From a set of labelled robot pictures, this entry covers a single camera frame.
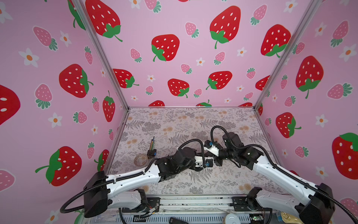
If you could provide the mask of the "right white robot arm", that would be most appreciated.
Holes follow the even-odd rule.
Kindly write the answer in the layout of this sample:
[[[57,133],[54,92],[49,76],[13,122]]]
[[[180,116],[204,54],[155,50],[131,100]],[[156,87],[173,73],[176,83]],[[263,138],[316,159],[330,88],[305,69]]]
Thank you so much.
[[[266,176],[289,195],[273,194],[253,188],[246,197],[251,210],[270,208],[300,218],[305,224],[328,224],[335,212],[332,190],[325,184],[315,185],[275,164],[260,145],[235,146],[224,135],[226,147],[213,143],[209,151],[221,160],[233,160],[239,165]]]

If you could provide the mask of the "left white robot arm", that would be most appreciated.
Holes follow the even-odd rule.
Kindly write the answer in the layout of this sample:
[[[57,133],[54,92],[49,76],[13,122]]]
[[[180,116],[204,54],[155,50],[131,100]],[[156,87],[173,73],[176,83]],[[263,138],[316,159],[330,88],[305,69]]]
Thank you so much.
[[[119,194],[143,185],[173,179],[177,174],[192,169],[200,171],[213,166],[212,157],[197,155],[196,150],[185,147],[174,155],[156,158],[146,168],[119,175],[97,172],[84,186],[84,217],[91,218],[119,203]]]

